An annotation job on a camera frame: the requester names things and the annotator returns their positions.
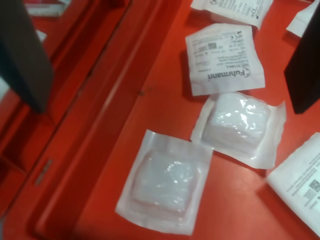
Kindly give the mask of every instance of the gauze pad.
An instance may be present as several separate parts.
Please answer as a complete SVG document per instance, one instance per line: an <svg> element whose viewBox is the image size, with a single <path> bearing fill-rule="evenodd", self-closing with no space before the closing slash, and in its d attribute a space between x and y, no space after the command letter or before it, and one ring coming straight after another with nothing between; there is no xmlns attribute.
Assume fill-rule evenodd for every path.
<svg viewBox="0 0 320 240"><path fill-rule="evenodd" d="M192 95L264 88L252 27L216 23L186 37Z"/></svg>
<svg viewBox="0 0 320 240"><path fill-rule="evenodd" d="M252 168L271 169L286 121L286 106L270 106L239 92L212 95L191 140L213 147Z"/></svg>
<svg viewBox="0 0 320 240"><path fill-rule="evenodd" d="M267 178L282 200L320 237L320 133L315 133Z"/></svg>
<svg viewBox="0 0 320 240"><path fill-rule="evenodd" d="M314 15L319 2L320 0L314 0L314 2L306 9L298 12L286 29L301 38Z"/></svg>
<svg viewBox="0 0 320 240"><path fill-rule="evenodd" d="M212 20L248 24L260 29L273 0L193 0L191 7L212 13Z"/></svg>
<svg viewBox="0 0 320 240"><path fill-rule="evenodd" d="M191 235L212 147L147 130L116 212L141 227Z"/></svg>

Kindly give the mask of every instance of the paper packaging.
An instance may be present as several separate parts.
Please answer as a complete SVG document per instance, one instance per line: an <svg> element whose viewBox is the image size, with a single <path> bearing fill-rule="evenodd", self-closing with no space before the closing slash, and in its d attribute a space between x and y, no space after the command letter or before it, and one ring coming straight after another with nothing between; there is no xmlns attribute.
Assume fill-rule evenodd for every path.
<svg viewBox="0 0 320 240"><path fill-rule="evenodd" d="M35 30L35 32L41 42L43 42L47 38L47 34L45 34L44 32L39 31L39 30Z"/></svg>
<svg viewBox="0 0 320 240"><path fill-rule="evenodd" d="M320 237L320 133L315 133L267 178L283 201Z"/></svg>
<svg viewBox="0 0 320 240"><path fill-rule="evenodd" d="M115 211L151 230L191 235L211 147L146 131Z"/></svg>
<svg viewBox="0 0 320 240"><path fill-rule="evenodd" d="M301 38L314 15L319 2L320 0L314 0L314 2L306 9L298 12L286 29Z"/></svg>
<svg viewBox="0 0 320 240"><path fill-rule="evenodd" d="M216 23L186 37L192 95L264 88L252 27Z"/></svg>
<svg viewBox="0 0 320 240"><path fill-rule="evenodd" d="M286 105L275 107L239 92L212 95L204 104L191 141L256 169L275 165Z"/></svg>
<svg viewBox="0 0 320 240"><path fill-rule="evenodd" d="M191 7L212 13L214 21L248 24L260 29L273 0L193 0Z"/></svg>
<svg viewBox="0 0 320 240"><path fill-rule="evenodd" d="M65 4L33 4L26 3L26 10L30 16L60 17L66 10Z"/></svg>

